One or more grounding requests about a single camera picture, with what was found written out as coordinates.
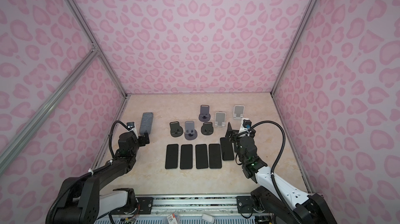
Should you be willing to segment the black front phone stand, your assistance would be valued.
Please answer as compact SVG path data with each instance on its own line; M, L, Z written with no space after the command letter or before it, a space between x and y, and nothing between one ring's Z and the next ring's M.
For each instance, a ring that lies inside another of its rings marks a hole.
M213 123L212 122L203 123L201 127L201 133L206 136L212 135L214 133Z

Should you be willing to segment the green-edged black phone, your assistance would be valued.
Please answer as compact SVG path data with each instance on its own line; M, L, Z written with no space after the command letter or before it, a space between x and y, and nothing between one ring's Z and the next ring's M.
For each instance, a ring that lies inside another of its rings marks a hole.
M235 159L233 145L228 138L220 138L222 160L232 161Z

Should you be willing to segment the blue-edged black phone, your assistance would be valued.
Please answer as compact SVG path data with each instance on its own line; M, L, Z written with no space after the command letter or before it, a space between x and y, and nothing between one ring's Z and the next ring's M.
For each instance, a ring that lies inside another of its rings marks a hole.
M209 150L209 167L210 169L222 168L222 156L220 144L210 144Z

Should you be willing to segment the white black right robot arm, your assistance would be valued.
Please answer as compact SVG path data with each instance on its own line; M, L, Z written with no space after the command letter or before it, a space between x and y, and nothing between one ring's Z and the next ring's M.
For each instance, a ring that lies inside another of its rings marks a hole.
M271 124L282 134L282 144L274 163L269 166L257 154L254 140L255 128ZM251 192L252 209L258 213L271 213L285 224L335 224L336 219L320 194L299 190L276 174L276 167L283 154L286 135L278 123L270 120L256 124L244 118L239 130L229 125L226 138L233 143L246 178L251 179L259 187Z

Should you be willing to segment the purple-edged phone with glare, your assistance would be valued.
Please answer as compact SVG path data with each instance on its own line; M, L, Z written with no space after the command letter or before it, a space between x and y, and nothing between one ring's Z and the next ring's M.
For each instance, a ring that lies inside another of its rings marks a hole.
M181 146L180 154L180 169L192 169L193 168L193 145L185 144Z

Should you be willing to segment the white folding phone stand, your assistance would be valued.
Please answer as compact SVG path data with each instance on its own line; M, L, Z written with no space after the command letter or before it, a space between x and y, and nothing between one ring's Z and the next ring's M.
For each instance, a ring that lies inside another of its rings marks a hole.
M215 114L215 126L216 127L225 127L226 125L226 113L225 112L216 112Z

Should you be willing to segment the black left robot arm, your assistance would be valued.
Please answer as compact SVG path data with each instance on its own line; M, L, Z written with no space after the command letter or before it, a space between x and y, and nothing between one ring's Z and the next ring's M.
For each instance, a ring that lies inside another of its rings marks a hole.
M132 188L115 189L101 195L101 189L132 170L140 147L149 144L149 134L129 131L119 136L113 159L80 177L70 177L62 185L46 216L47 224L93 224L98 218L118 210L131 214L139 204Z

